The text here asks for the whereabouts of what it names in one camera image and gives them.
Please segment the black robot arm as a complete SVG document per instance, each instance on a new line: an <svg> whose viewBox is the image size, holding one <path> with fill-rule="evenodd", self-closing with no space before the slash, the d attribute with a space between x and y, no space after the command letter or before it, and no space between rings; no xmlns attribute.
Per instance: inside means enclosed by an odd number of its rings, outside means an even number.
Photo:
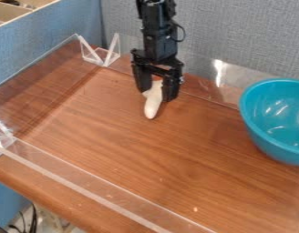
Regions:
<svg viewBox="0 0 299 233"><path fill-rule="evenodd" d="M152 76L162 78L161 98L169 102L178 95L182 83L182 62L176 58L177 28L173 0L136 0L138 18L142 21L142 49L130 49L130 67L140 92L152 87Z"/></svg>

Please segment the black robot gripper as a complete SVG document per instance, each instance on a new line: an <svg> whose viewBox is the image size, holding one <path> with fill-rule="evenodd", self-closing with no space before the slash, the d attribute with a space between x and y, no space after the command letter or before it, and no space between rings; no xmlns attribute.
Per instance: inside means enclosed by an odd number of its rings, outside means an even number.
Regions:
<svg viewBox="0 0 299 233"><path fill-rule="evenodd" d="M176 58L177 27L142 30L142 49L130 50L130 67L136 87L142 93L152 87L152 75L162 78L162 101L177 97L181 85L182 62Z"/></svg>

